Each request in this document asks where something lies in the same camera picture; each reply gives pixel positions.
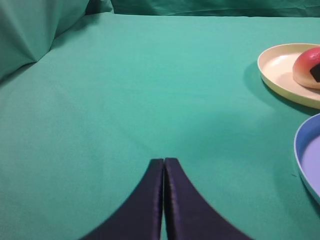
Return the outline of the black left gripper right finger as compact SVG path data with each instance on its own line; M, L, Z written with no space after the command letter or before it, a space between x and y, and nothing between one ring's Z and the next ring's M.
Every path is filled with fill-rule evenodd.
M164 160L164 215L169 240L249 240L215 211L177 158Z

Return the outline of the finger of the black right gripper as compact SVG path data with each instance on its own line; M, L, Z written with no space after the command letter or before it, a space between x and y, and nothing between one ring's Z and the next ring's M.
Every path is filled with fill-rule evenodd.
M313 79L319 83L320 82L320 63L316 64L309 70Z

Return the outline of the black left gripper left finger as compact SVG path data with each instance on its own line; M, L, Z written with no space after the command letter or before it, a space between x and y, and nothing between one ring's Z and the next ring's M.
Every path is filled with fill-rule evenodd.
M163 216L164 160L148 167L123 204L83 240L159 240Z

